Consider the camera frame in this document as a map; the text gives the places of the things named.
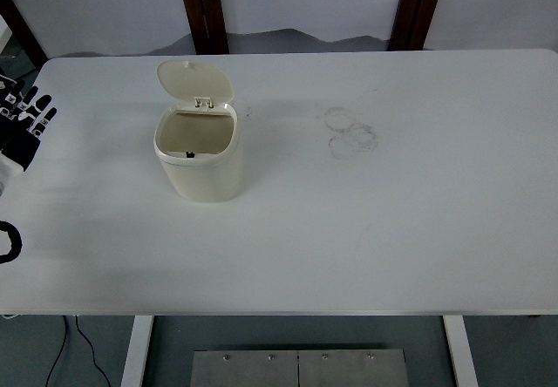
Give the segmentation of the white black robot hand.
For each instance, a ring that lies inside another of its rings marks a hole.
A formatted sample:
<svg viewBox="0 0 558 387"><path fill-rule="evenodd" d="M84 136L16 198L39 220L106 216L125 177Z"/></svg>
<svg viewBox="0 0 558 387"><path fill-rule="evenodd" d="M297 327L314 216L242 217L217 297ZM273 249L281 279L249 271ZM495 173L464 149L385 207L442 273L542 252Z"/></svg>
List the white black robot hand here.
<svg viewBox="0 0 558 387"><path fill-rule="evenodd" d="M23 94L25 82L1 71L1 194L30 166L45 129L57 114L52 97L33 85Z"/></svg>

